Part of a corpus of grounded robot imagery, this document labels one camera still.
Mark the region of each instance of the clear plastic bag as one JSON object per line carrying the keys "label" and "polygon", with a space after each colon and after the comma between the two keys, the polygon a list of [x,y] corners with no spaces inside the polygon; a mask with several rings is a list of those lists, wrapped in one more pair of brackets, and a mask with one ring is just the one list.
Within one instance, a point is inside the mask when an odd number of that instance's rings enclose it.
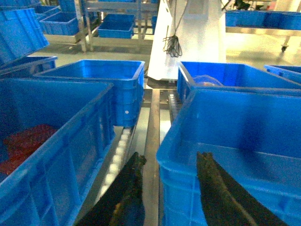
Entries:
{"label": "clear plastic bag", "polygon": [[224,86],[216,78],[209,75],[197,75],[193,78],[194,82],[201,86]]}

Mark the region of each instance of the floor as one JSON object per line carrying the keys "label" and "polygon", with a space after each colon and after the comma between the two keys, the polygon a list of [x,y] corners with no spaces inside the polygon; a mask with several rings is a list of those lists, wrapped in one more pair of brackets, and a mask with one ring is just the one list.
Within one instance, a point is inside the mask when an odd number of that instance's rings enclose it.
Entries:
{"label": "floor", "polygon": [[[268,35],[231,34],[226,35],[227,62],[244,63],[263,69],[264,65],[301,65],[301,37],[293,37],[285,53],[281,52],[281,45],[285,37],[272,37]],[[34,56],[57,56],[57,66],[75,62],[80,59],[111,59],[111,60],[141,60],[149,64],[151,48],[95,48],[94,52],[82,53],[80,46],[51,44],[49,47],[33,54]],[[143,107],[133,137],[131,152],[138,151],[144,154],[146,131],[148,127],[150,109]],[[160,110],[160,140],[170,128],[168,110]],[[102,184],[102,175],[99,175],[86,199],[79,214],[80,219],[93,206],[95,197]]]}
{"label": "floor", "polygon": [[[281,45],[285,37],[252,34],[226,35],[227,62],[245,63],[258,68],[264,65],[301,65],[301,37],[291,37],[285,53]],[[80,46],[51,44],[33,56],[57,56],[57,66],[80,59],[111,59],[150,61],[151,48],[96,47],[94,52],[82,53]]]}

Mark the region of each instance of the metal rail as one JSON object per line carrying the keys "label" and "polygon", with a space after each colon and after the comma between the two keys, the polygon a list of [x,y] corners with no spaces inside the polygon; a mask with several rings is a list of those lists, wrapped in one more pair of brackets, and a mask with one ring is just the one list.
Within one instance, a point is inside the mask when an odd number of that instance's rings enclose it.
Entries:
{"label": "metal rail", "polygon": [[159,166],[156,153],[160,146],[160,90],[153,89],[150,117],[146,134],[143,168],[143,203],[145,206],[145,226],[158,226],[159,206]]}
{"label": "metal rail", "polygon": [[283,30],[283,29],[268,29],[268,28],[253,28],[253,27],[226,27],[228,33],[242,34],[267,34],[280,36],[301,36],[301,31]]}

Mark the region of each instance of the metal shelf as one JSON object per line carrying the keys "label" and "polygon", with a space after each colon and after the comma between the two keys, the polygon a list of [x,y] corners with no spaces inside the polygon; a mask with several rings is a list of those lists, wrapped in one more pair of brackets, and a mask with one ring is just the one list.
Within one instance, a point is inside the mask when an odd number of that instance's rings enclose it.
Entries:
{"label": "metal shelf", "polygon": [[[158,13],[158,4],[155,3],[139,3],[137,2],[101,2],[101,1],[87,1],[86,8],[88,12],[112,12],[112,10],[131,10],[132,12],[141,13]],[[132,12],[120,12],[122,14],[132,14]]]}
{"label": "metal shelf", "polygon": [[88,21],[88,12],[104,12],[115,14],[135,14],[138,21],[138,39],[115,39],[100,38],[98,28],[92,30],[88,27],[88,36],[90,50],[94,46],[118,46],[118,47],[148,47],[152,46],[152,40],[145,40],[145,34],[148,27],[147,21],[151,16],[158,14],[158,4],[144,3],[142,0],[137,2],[101,2],[88,0],[85,3],[86,19]]}
{"label": "metal shelf", "polygon": [[301,36],[301,31],[298,31],[298,30],[283,30],[283,29],[254,28],[254,27],[226,27],[226,32],[242,33],[242,34]]}

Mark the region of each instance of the blue crate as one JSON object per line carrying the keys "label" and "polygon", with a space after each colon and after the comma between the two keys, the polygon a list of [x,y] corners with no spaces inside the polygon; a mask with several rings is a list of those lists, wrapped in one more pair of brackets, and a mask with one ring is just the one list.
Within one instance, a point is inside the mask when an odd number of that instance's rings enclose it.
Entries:
{"label": "blue crate", "polygon": [[59,6],[42,6],[38,5],[34,8],[34,11],[38,14],[44,14],[46,16],[51,16],[53,14],[56,14],[60,12]]}
{"label": "blue crate", "polygon": [[133,35],[133,23],[104,21],[98,28],[98,36],[102,38],[131,39]]}
{"label": "blue crate", "polygon": [[268,28],[279,28],[280,21],[282,19],[282,12],[270,11],[266,12],[263,26]]}
{"label": "blue crate", "polygon": [[298,97],[194,90],[163,140],[157,160],[166,226],[206,225],[197,151],[214,159],[289,225],[301,222],[301,91]]}
{"label": "blue crate", "polygon": [[112,82],[114,125],[131,127],[137,122],[144,94],[142,61],[79,60],[34,77]]}
{"label": "blue crate", "polygon": [[[59,130],[0,183],[0,225],[73,225],[114,137],[108,83],[0,81],[0,140],[39,124]],[[7,156],[1,142],[1,160]]]}
{"label": "blue crate", "polygon": [[235,27],[237,25],[239,13],[236,11],[226,12],[226,27]]}
{"label": "blue crate", "polygon": [[130,39],[134,35],[135,15],[108,14],[98,28],[102,38]]}
{"label": "blue crate", "polygon": [[59,12],[41,20],[46,34],[75,35],[79,32],[79,23],[75,13]]}
{"label": "blue crate", "polygon": [[[58,0],[62,12],[75,12],[74,0]],[[85,1],[81,0],[81,10],[85,12]]]}
{"label": "blue crate", "polygon": [[47,45],[33,9],[0,12],[0,66]]}
{"label": "blue crate", "polygon": [[287,30],[301,30],[301,13],[283,13],[279,23],[279,28]]}
{"label": "blue crate", "polygon": [[265,65],[268,72],[301,84],[301,66]]}
{"label": "blue crate", "polygon": [[40,4],[40,0],[1,0],[0,7],[31,7]]}
{"label": "blue crate", "polygon": [[155,30],[156,30],[156,25],[157,25],[157,16],[153,16],[151,18],[151,27],[152,27],[152,34],[155,33]]}
{"label": "blue crate", "polygon": [[[200,75],[209,75],[224,86],[204,86],[197,80]],[[244,64],[180,62],[180,99],[185,100],[192,89],[277,93],[282,89],[301,89],[301,84]]]}
{"label": "blue crate", "polygon": [[26,78],[55,68],[56,56],[28,56],[0,67],[0,79]]}
{"label": "blue crate", "polygon": [[28,6],[0,6],[0,11],[11,11],[11,10],[18,10],[18,9],[28,9],[28,8],[35,8],[38,5],[40,5],[40,3],[35,3],[32,5],[28,5]]}
{"label": "blue crate", "polygon": [[239,13],[238,20],[237,20],[237,26],[256,26],[256,27],[262,27],[264,18],[265,18],[265,12],[263,11],[246,11],[246,10],[237,10]]}

